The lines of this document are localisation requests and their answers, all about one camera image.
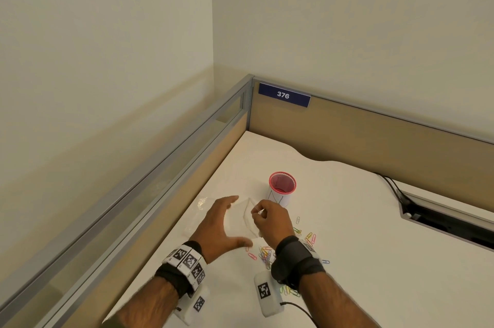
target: left hand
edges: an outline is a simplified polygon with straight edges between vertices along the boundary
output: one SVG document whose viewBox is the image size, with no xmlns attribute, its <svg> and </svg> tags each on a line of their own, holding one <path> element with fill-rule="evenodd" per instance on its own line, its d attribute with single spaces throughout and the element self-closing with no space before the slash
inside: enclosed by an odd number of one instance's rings
<svg viewBox="0 0 494 328">
<path fill-rule="evenodd" d="M 238 195 L 226 196 L 214 201 L 204 220 L 190 237 L 201 245 L 206 263 L 211 263 L 228 251 L 240 247 L 252 247 L 252 241 L 245 237 L 227 237 L 223 221 L 228 208 L 239 198 Z"/>
</svg>

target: wall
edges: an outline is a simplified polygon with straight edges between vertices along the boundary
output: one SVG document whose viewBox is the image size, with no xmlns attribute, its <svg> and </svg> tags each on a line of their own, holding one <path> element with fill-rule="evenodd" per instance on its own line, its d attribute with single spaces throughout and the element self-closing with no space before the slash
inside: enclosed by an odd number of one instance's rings
<svg viewBox="0 0 494 328">
<path fill-rule="evenodd" d="M 213 0 L 217 94 L 252 73 L 494 141 L 494 0 Z"/>
<path fill-rule="evenodd" d="M 213 99 L 211 0 L 0 0 L 0 281 Z"/>
</svg>

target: right hand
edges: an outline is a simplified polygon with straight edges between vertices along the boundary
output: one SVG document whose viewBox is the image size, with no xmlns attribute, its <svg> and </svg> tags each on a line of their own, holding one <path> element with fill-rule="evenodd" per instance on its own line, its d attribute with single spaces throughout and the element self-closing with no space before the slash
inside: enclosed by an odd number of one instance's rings
<svg viewBox="0 0 494 328">
<path fill-rule="evenodd" d="M 275 250 L 283 239 L 295 235 L 293 224 L 286 208 L 271 200 L 260 201 L 250 213 L 262 237 Z"/>
</svg>

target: desk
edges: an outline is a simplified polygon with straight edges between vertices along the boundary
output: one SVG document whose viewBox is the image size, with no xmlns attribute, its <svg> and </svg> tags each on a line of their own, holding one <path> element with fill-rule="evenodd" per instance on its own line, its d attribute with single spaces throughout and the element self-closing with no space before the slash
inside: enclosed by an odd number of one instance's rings
<svg viewBox="0 0 494 328">
<path fill-rule="evenodd" d="M 373 173 L 340 162 L 313 161 L 286 144 L 245 132 L 199 196 L 237 194 L 239 202 L 248 197 L 257 202 L 267 196 L 269 175 L 279 170 L 297 180 L 287 207 L 294 225 L 299 216 L 295 226 L 302 237 L 317 234 L 315 250 L 330 260 L 326 270 L 380 325 L 492 326 L 494 252 L 402 219 L 388 185 Z M 470 209 L 454 204 L 466 212 Z M 193 212 L 191 205 L 108 316 L 188 239 L 183 232 Z M 477 208 L 475 212 L 494 221 L 490 212 Z M 262 238 L 254 240 L 254 254 L 261 245 Z M 254 275 L 262 270 L 262 261 L 252 260 L 244 249 L 209 265 L 205 282 L 211 298 L 194 326 L 310 326 L 304 313 L 292 306 L 271 318 L 262 316 L 253 285 Z M 283 297 L 305 307 L 301 298 Z M 165 326 L 185 327 L 174 315 Z"/>
</svg>

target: glass panel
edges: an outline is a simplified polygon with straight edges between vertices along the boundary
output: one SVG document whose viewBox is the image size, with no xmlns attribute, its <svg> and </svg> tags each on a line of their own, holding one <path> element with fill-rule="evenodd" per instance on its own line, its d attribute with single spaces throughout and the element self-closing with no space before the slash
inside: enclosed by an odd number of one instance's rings
<svg viewBox="0 0 494 328">
<path fill-rule="evenodd" d="M 217 119 L 198 130 L 164 162 L 164 169 L 151 182 L 149 176 L 142 183 L 148 184 L 85 248 L 79 252 L 52 280 L 34 296 L 6 325 L 6 328 L 34 327 L 62 299 L 70 288 L 118 239 L 129 225 L 148 208 L 158 196 L 162 196 L 171 182 L 199 156 L 201 150 L 212 142 L 242 109 L 241 98 L 235 100 L 217 115 Z"/>
</svg>

